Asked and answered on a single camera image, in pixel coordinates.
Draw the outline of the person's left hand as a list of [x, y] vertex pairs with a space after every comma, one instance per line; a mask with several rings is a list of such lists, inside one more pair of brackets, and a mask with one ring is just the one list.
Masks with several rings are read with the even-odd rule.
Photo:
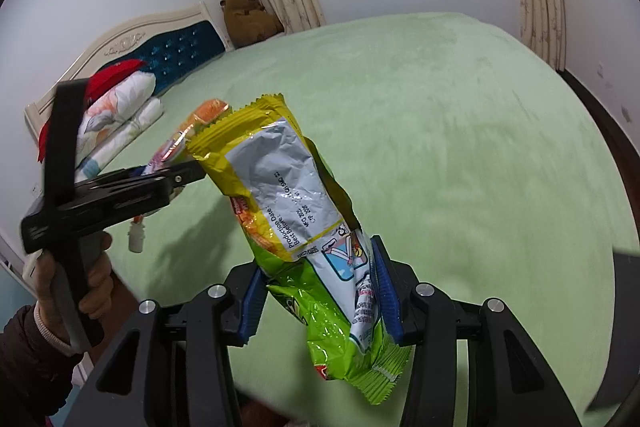
[[[107, 232], [101, 234], [101, 254], [88, 270], [90, 291], [82, 298], [79, 309], [93, 320], [111, 310], [112, 291], [114, 287], [111, 277], [111, 260], [106, 251], [111, 247], [112, 236]], [[43, 326], [56, 338], [70, 343], [70, 335], [63, 324], [62, 315], [54, 302], [51, 283], [55, 276], [56, 263], [47, 251], [43, 251], [36, 261], [34, 272], [37, 307]]]

